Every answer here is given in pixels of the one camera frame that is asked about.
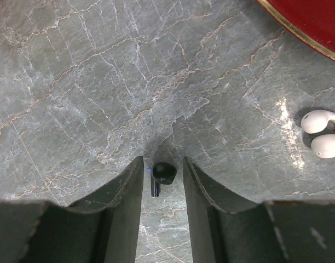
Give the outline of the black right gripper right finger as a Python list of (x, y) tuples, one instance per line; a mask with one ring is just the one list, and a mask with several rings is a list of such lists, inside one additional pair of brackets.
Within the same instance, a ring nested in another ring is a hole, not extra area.
[(335, 200), (255, 203), (183, 161), (194, 262), (335, 262)]

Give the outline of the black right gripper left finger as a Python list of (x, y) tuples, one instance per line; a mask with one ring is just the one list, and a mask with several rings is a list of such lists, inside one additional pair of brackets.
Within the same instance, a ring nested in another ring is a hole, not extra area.
[(0, 200), (0, 262), (134, 262), (143, 158), (67, 207)]

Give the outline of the black earbud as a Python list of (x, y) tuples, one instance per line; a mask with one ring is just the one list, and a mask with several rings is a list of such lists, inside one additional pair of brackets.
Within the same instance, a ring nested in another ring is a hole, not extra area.
[(177, 174), (177, 169), (170, 163), (158, 162), (151, 168), (151, 196), (160, 195), (161, 185), (171, 185)]

